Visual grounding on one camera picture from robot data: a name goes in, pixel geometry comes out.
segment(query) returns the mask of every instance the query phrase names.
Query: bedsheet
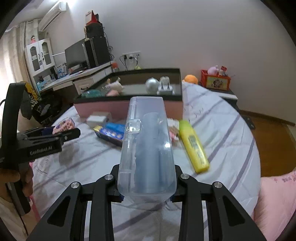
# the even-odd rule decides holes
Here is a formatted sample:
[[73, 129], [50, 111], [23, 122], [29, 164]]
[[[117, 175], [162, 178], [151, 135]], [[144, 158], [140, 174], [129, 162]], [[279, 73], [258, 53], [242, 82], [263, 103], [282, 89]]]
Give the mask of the bedsheet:
[[[173, 146], [175, 164], [200, 182], [222, 182], [251, 215], [260, 189], [260, 160], [254, 137], [239, 113], [215, 92], [183, 83], [183, 119], [190, 121], [199, 136], [210, 169], [196, 174], [182, 143]], [[99, 139], [80, 119], [74, 107], [57, 121], [71, 117], [81, 130], [78, 139], [66, 142], [63, 151], [37, 159], [33, 164], [34, 198], [41, 216], [73, 182], [95, 182], [120, 162], [121, 149]], [[85, 240], [89, 236], [91, 202], [88, 203]], [[205, 203], [204, 236], [208, 240]], [[112, 203], [114, 237], [122, 240], [178, 240], [181, 203], [135, 205], [127, 199]]]

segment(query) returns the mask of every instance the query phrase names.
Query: yellow bottle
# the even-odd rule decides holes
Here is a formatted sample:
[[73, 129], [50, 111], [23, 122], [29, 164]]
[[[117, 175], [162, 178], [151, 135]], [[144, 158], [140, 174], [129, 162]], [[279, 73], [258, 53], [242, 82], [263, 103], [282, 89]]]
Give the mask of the yellow bottle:
[[205, 151], [195, 130], [186, 120], [179, 121], [179, 136], [181, 137], [190, 161], [196, 173], [204, 172], [209, 169], [210, 165], [207, 160]]

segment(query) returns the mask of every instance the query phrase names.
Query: desk drawer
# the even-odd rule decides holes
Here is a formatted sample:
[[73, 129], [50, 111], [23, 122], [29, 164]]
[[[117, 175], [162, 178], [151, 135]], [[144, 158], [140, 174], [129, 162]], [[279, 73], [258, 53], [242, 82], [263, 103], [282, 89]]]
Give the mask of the desk drawer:
[[77, 93], [80, 95], [82, 92], [84, 92], [86, 89], [91, 87], [94, 84], [94, 81], [92, 78], [82, 79], [74, 82], [74, 85], [76, 87]]
[[112, 73], [112, 67], [108, 67], [105, 69], [106, 76]]
[[99, 80], [106, 77], [105, 70], [102, 70], [92, 76], [94, 83], [97, 83]]

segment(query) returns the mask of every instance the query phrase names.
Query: clear plastic container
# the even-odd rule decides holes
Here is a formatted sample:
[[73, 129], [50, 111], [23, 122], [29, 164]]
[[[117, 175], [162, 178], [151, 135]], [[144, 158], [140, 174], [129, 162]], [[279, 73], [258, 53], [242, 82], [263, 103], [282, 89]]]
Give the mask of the clear plastic container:
[[162, 97], [130, 100], [118, 191], [134, 203], [160, 203], [176, 191], [176, 171]]

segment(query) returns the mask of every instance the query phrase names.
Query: orange plush toy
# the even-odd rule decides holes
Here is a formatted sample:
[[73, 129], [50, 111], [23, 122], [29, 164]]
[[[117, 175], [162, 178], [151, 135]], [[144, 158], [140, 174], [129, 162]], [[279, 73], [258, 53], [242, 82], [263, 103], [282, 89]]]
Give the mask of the orange plush toy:
[[188, 82], [188, 83], [192, 83], [192, 84], [197, 84], [198, 85], [198, 79], [194, 75], [192, 75], [192, 74], [186, 75], [186, 77], [184, 78], [184, 81], [185, 82]]

